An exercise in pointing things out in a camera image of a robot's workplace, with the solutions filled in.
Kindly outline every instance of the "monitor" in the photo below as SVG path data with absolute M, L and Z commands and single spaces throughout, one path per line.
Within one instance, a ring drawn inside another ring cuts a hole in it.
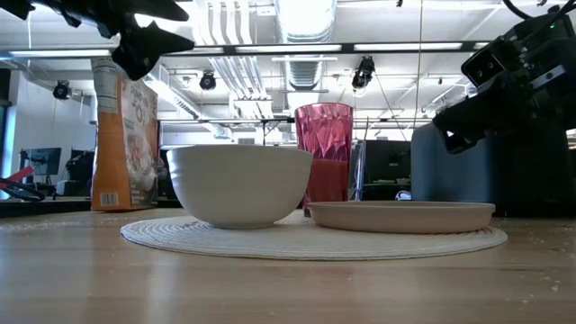
M 62 148 L 32 148 L 23 150 L 35 176 L 55 176 L 59 173 Z

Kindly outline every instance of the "round placemat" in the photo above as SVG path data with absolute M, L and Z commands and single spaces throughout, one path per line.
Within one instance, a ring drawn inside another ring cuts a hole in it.
M 507 240 L 493 227 L 445 235 L 355 232 L 322 228 L 295 212 L 268 229 L 216 229 L 192 216 L 142 220 L 121 229 L 152 248 L 218 257 L 287 260 L 378 260 L 436 257 L 495 247 Z

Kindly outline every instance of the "table surface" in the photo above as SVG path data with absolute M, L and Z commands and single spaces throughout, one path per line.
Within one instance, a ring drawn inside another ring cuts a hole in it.
M 574 323 L 576 220 L 495 220 L 508 243 L 392 261 L 166 252 L 123 224 L 178 209 L 0 220 L 0 323 Z

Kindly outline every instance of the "pink glass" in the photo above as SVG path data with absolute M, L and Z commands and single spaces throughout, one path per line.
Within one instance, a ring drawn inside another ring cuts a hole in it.
M 352 107 L 315 103 L 295 112 L 298 149 L 312 153 L 312 170 L 303 200 L 308 203 L 345 202 L 352 149 Z

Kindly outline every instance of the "plate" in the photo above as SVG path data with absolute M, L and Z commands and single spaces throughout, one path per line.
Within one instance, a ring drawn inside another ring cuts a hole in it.
M 476 202 L 314 202 L 320 226 L 380 233 L 446 234 L 480 230 L 496 210 Z

